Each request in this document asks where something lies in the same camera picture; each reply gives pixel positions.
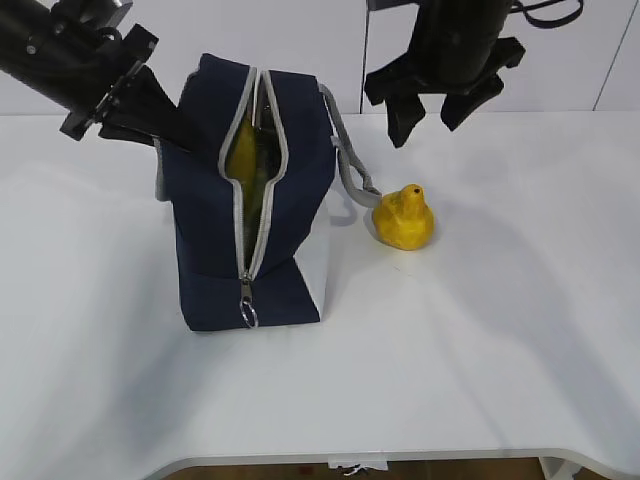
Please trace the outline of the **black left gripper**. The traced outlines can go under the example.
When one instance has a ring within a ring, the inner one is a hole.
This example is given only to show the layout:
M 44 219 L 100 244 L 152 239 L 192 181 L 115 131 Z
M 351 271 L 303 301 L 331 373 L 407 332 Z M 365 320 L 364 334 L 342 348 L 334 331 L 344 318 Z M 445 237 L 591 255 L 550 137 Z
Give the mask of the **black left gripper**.
M 98 135 L 106 140 L 153 146 L 155 139 L 193 152 L 200 147 L 200 131 L 166 95 L 149 67 L 142 67 L 157 38 L 136 28 L 128 39 L 118 26 L 131 1 L 57 1 L 47 22 L 29 36 L 29 64 L 53 83 L 48 96 L 69 114 L 61 131 L 80 140 L 100 120 Z M 108 112 L 109 101 L 124 79 L 133 75 L 119 94 L 119 112 Z

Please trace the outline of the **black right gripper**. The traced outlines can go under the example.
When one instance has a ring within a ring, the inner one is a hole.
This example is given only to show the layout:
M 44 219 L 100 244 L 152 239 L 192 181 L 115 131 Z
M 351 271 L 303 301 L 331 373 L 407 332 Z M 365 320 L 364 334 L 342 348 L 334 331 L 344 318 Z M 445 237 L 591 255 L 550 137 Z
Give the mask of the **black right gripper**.
M 405 53 L 366 76 L 373 105 L 385 101 L 388 136 L 401 148 L 426 116 L 418 95 L 447 95 L 440 117 L 455 131 L 474 111 L 498 96 L 503 68 L 525 54 L 515 37 L 503 37 L 512 1 L 419 1 Z

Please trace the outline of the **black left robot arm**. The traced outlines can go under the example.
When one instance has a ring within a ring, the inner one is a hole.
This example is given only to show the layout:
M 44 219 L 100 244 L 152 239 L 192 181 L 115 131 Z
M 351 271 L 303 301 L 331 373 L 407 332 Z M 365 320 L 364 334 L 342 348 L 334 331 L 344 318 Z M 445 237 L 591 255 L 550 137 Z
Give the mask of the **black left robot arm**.
M 199 129 L 171 101 L 147 62 L 159 39 L 136 24 L 118 26 L 129 1 L 62 0 L 1 4 L 1 69 L 68 112 L 62 133 L 153 145 L 163 139 L 192 152 Z

